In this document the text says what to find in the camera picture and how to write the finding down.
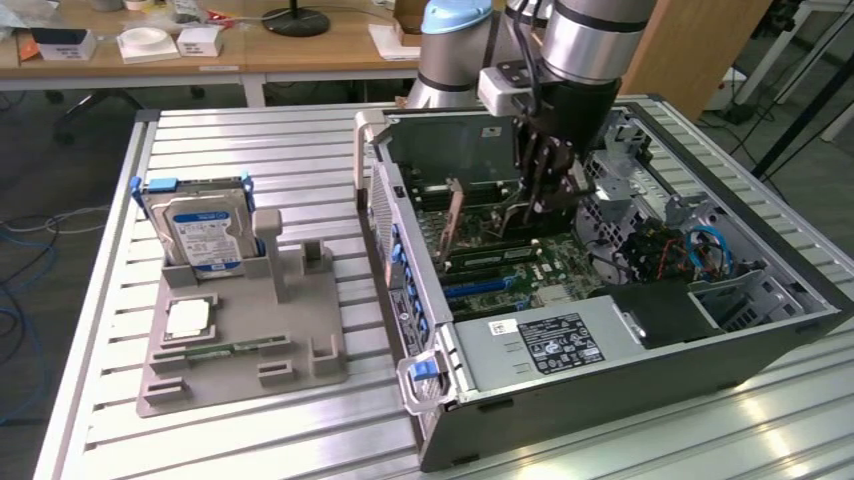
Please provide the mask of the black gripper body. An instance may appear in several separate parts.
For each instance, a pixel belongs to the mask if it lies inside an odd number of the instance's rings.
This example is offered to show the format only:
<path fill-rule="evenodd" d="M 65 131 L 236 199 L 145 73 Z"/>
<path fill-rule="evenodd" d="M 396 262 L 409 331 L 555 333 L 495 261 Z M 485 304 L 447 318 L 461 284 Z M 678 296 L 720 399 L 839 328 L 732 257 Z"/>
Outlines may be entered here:
<path fill-rule="evenodd" d="M 568 141 L 587 150 L 596 138 L 611 110 L 622 80 L 588 85 L 574 81 L 546 83 L 539 88 L 538 114 L 527 124 L 539 133 Z"/>

